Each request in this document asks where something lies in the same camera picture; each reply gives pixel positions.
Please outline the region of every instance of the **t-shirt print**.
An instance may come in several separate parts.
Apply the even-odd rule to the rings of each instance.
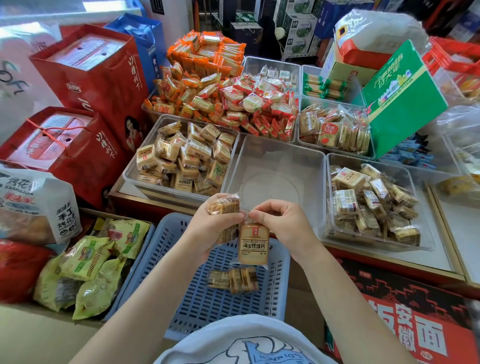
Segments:
[[[314,364],[302,351],[275,336],[237,339],[202,364]]]

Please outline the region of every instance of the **blue plastic basket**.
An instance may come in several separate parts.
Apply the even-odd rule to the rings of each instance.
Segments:
[[[119,294],[120,308],[143,282],[160,259],[178,241],[187,228],[189,215],[172,213],[159,223],[145,253],[137,258],[132,278],[124,284]],[[259,290],[245,295],[207,287],[208,274],[212,269],[228,270],[230,261],[237,257],[237,240],[220,245],[212,250],[205,264],[198,268],[178,307],[165,338],[182,340],[188,334],[224,317],[244,314],[259,314],[284,320],[287,303],[290,253],[277,240],[270,239],[268,270],[257,267]]]
[[[127,275],[127,278],[125,279],[124,283],[122,284],[122,287],[120,288],[120,291],[119,291],[117,297],[115,298],[115,301],[113,302],[112,306],[110,307],[110,310],[108,311],[108,313],[102,319],[103,322],[110,319],[113,316],[113,314],[115,312],[117,312],[118,309],[120,308],[120,299],[121,299],[123,293],[125,292],[125,290],[127,289],[127,285],[130,282],[130,280],[132,279],[133,273],[135,272],[136,267],[138,267],[138,265],[140,264],[140,261],[142,260],[142,256],[145,254],[145,251],[147,250],[147,247],[149,246],[150,241],[152,240],[154,233],[155,233],[155,226],[152,224],[150,226],[150,229],[148,230],[147,235],[145,236],[144,244],[143,244],[142,248],[140,249],[140,252],[138,253],[137,258],[135,259],[135,262],[133,263],[133,265],[130,269],[130,272]]]

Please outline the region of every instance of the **white t-shirt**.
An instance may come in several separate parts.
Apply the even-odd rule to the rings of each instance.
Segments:
[[[336,364],[297,329],[260,315],[232,316],[208,324],[155,361],[167,363]]]

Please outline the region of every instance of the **person's right hand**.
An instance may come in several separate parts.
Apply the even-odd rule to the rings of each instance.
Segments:
[[[299,204],[268,200],[255,207],[248,216],[274,232],[299,264],[315,254],[319,245],[322,245]]]

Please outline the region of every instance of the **red cardboard box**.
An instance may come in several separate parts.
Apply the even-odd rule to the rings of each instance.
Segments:
[[[478,364],[464,298],[349,259],[337,259],[385,324],[423,364]],[[326,349],[340,359],[326,328]]]
[[[108,191],[122,173],[128,157],[98,113],[48,107],[0,147],[0,159],[44,170],[73,186],[75,194],[97,209],[107,206]]]
[[[84,25],[30,56],[65,107],[98,112],[130,154],[151,128],[142,103],[148,97],[133,37]]]

